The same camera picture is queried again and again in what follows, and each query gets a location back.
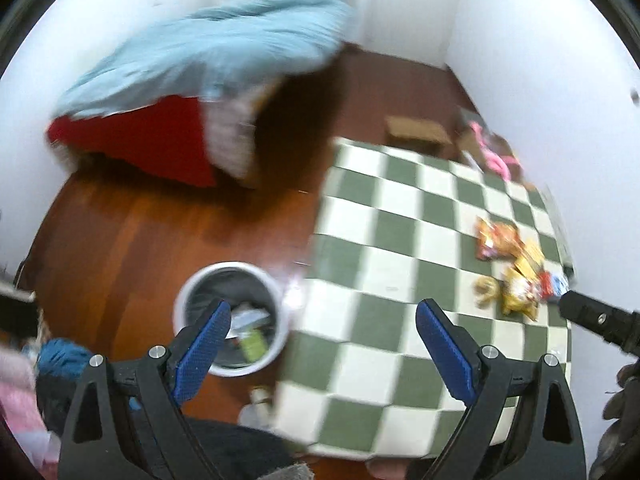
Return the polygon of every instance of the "pink toy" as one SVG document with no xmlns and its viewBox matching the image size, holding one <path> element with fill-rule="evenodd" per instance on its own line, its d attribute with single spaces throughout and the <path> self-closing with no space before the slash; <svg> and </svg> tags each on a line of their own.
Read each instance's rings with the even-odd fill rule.
<svg viewBox="0 0 640 480">
<path fill-rule="evenodd" d="M 518 159 L 514 156 L 500 156 L 497 153 L 492 152 L 482 138 L 482 126 L 475 121 L 470 122 L 469 126 L 476 134 L 476 141 L 480 146 L 487 168 L 494 173 L 497 173 L 503 180 L 510 181 L 511 171 L 509 171 L 507 163 L 520 165 Z"/>
</svg>

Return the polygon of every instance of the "wooden floor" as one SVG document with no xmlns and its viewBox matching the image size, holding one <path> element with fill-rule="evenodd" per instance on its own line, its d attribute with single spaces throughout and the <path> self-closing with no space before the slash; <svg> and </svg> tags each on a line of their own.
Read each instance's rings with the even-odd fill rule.
<svg viewBox="0 0 640 480">
<path fill-rule="evenodd" d="M 258 119 L 259 190 L 228 178 L 195 189 L 113 161 L 83 168 L 49 211 L 21 285 L 36 290 L 55 336 L 112 360 L 141 356 L 171 340 L 174 298 L 208 264 L 250 262 L 295 291 L 331 136 L 382 143 L 387 114 L 437 120 L 453 134 L 458 105 L 472 108 L 451 72 L 346 51 L 324 72 L 286 83 Z M 273 384 L 277 367 L 209 376 L 184 412 L 235 422 L 249 387 Z M 362 463 L 319 460 L 313 468 L 320 480 L 368 477 Z"/>
</svg>

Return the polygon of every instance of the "green and white checkered rug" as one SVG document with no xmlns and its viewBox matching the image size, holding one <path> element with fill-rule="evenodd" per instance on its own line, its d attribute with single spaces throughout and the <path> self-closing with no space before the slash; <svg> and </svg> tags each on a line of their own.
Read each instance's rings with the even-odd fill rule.
<svg viewBox="0 0 640 480">
<path fill-rule="evenodd" d="M 315 454 L 439 454 L 465 407 L 453 399 L 415 328 L 434 298 L 479 345 L 537 361 L 555 354 L 570 373 L 571 332 L 555 306 L 537 322 L 478 308 L 481 275 L 508 262 L 476 260 L 476 217 L 515 222 L 561 272 L 540 195 L 461 164 L 386 146 L 336 140 L 305 280 L 306 303 L 287 347 L 274 431 Z M 506 438 L 515 399 L 494 436 Z"/>
</svg>

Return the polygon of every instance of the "pink cloth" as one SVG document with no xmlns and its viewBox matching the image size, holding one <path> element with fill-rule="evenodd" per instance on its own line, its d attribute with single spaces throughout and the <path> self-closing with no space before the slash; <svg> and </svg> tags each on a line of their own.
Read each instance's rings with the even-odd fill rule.
<svg viewBox="0 0 640 480">
<path fill-rule="evenodd" d="M 36 377 L 28 357 L 10 348 L 0 346 L 0 383 L 12 384 L 30 392 L 34 391 Z"/>
<path fill-rule="evenodd" d="M 33 392 L 0 383 L 0 408 L 12 433 L 47 431 Z"/>
<path fill-rule="evenodd" d="M 9 430 L 11 430 L 18 440 L 20 440 L 21 435 L 29 433 L 41 433 L 45 436 L 47 434 L 47 428 L 38 411 L 36 394 L 33 392 L 21 390 L 12 384 L 0 383 L 0 416 L 4 417 Z M 42 463 L 42 466 L 39 467 L 38 470 L 46 480 L 55 480 L 58 476 L 57 459 L 54 460 L 53 457 L 50 456 L 50 453 L 44 456 L 45 462 Z"/>
</svg>

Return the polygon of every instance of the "blue cloth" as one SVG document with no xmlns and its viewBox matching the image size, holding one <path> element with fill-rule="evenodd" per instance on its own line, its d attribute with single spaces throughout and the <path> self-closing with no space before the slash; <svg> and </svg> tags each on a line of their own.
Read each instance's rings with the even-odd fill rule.
<svg viewBox="0 0 640 480">
<path fill-rule="evenodd" d="M 108 116 L 181 95 L 235 97 L 283 75 L 314 72 L 342 44 L 343 0 L 235 0 L 136 34 L 84 74 L 55 116 Z"/>
<path fill-rule="evenodd" d="M 69 339 L 52 339 L 40 350 L 38 371 L 76 381 L 93 355 Z"/>
</svg>

